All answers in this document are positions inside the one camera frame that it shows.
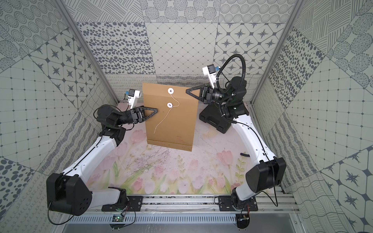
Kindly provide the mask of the brown kraft file bag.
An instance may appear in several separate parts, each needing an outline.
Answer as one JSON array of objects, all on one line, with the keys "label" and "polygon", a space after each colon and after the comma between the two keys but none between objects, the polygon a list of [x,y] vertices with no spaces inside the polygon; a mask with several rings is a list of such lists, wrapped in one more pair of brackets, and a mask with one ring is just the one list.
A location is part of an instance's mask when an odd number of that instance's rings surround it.
[{"label": "brown kraft file bag", "polygon": [[198,100],[186,94],[186,87],[143,83],[144,106],[158,113],[145,121],[147,143],[192,151]]}]

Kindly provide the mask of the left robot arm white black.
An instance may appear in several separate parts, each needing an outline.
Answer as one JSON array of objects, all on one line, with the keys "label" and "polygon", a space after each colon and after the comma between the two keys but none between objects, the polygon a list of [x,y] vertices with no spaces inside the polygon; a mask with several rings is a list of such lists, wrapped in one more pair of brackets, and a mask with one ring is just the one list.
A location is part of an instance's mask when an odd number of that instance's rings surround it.
[{"label": "left robot arm white black", "polygon": [[93,207],[127,209],[129,201],[125,189],[109,187],[105,190],[90,191],[86,184],[99,164],[123,141],[126,133],[123,125],[145,122],[157,112],[156,108],[144,106],[125,112],[107,104],[99,107],[96,119],[101,123],[102,131],[97,140],[71,166],[47,178],[48,210],[80,216]]}]

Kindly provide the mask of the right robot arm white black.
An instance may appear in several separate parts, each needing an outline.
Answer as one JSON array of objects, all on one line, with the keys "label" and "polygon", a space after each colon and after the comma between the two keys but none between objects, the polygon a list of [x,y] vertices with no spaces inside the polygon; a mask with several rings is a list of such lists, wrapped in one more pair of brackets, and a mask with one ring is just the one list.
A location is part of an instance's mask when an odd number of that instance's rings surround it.
[{"label": "right robot arm white black", "polygon": [[220,130],[222,126],[232,126],[243,141],[246,153],[253,167],[246,172],[244,182],[233,188],[231,199],[235,209],[242,210],[254,197],[268,188],[280,185],[287,164],[268,148],[253,125],[250,113],[243,103],[247,82],[234,77],[225,90],[199,85],[186,90],[186,93],[206,104],[214,111],[200,119]]}]

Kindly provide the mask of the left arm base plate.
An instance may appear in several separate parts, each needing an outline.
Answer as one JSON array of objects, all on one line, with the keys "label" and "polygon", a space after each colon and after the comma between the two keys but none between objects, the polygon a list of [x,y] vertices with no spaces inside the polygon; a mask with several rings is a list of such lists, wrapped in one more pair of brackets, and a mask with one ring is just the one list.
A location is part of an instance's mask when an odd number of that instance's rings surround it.
[{"label": "left arm base plate", "polygon": [[125,212],[128,211],[139,212],[143,203],[143,196],[126,196],[119,199],[115,204],[103,205],[102,212]]}]

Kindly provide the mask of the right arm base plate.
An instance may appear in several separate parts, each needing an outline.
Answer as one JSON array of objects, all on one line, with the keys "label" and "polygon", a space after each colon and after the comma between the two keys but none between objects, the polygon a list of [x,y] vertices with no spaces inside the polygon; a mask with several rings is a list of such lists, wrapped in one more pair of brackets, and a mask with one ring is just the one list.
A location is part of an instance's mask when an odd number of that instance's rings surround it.
[{"label": "right arm base plate", "polygon": [[240,201],[238,198],[232,196],[218,196],[214,201],[219,206],[222,212],[228,211],[257,211],[258,206],[255,197],[251,197],[245,201]]}]

